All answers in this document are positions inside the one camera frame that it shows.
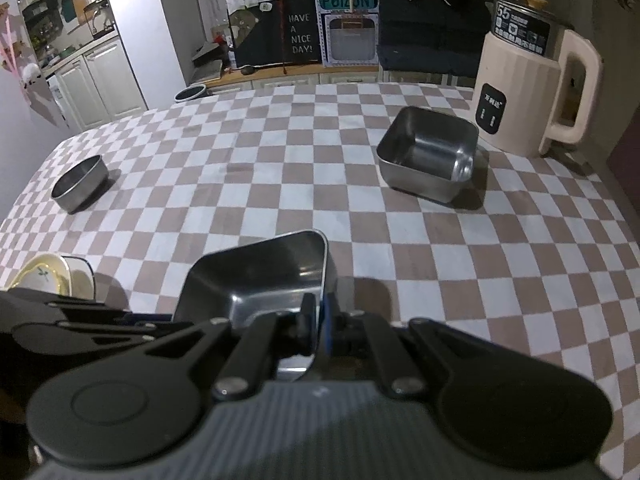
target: kettle handle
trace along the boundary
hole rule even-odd
[[[569,88],[568,62],[578,59],[585,69],[584,88],[574,126],[560,124],[558,119]],[[551,115],[546,125],[545,135],[540,143],[540,153],[544,154],[549,148],[551,140],[559,140],[568,144],[580,142],[591,122],[591,116],[598,98],[598,90],[602,79],[602,58],[590,41],[572,30],[565,30],[560,47],[560,84],[556,91],[556,98]]]

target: countertop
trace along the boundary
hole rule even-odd
[[[203,254],[317,228],[344,309],[431,317],[595,381],[614,410],[600,464],[636,480],[640,251],[600,177],[577,152],[526,159],[484,142],[451,206],[380,177],[375,147],[402,107],[471,118],[471,98],[434,85],[285,86],[87,131],[51,153],[0,226],[0,285],[39,251],[68,253],[96,271],[99,300],[171,313]],[[50,190],[97,153],[113,185],[67,215]]]
[[[43,71],[42,75],[45,79],[56,73],[57,70],[60,70],[63,66],[68,65],[73,60],[77,59],[79,56],[86,54],[90,50],[93,50],[95,47],[105,43],[106,41],[111,40],[112,38],[116,38],[118,36],[118,31],[113,30],[109,34],[105,34],[103,37],[98,38],[98,40],[93,40],[91,43],[87,43],[84,47],[76,50],[71,56],[65,57],[65,59],[61,59],[55,65],[47,66]]]
[[[281,66],[269,66],[258,68],[249,75],[243,75],[239,70],[225,72],[218,79],[204,79],[198,81],[205,84],[208,88],[224,86],[244,81],[257,81],[260,79],[269,79],[272,77],[288,77],[302,76],[313,74],[335,74],[335,73],[357,73],[357,72],[378,72],[378,66],[353,65],[353,66],[322,66],[320,63],[312,63],[306,65],[289,65],[285,74]]]

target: bowl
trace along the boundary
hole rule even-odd
[[[184,103],[204,97],[207,94],[207,86],[204,83],[196,84],[180,90],[174,97],[175,103]]]
[[[7,288],[30,288],[80,300],[95,300],[95,278],[83,258],[38,254],[16,274]]]
[[[449,203],[471,179],[477,146],[475,124],[409,106],[400,110],[376,155],[389,187]]]
[[[51,198],[73,214],[94,196],[107,180],[109,171],[100,155],[90,156],[62,175],[53,186]]]

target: kettle control panel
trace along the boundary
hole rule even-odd
[[[545,55],[551,26],[544,20],[497,2],[492,32],[528,52]]]
[[[489,83],[482,85],[478,108],[476,108],[476,124],[490,135],[495,135],[500,128],[507,97]]]

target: refrigerator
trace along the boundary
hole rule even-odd
[[[8,45],[8,15],[12,43],[22,42],[18,68],[37,62],[17,0],[0,0],[8,10],[0,19],[2,44]],[[56,105],[44,77],[28,86],[28,99],[20,80],[0,66],[0,221],[49,153],[73,135]]]

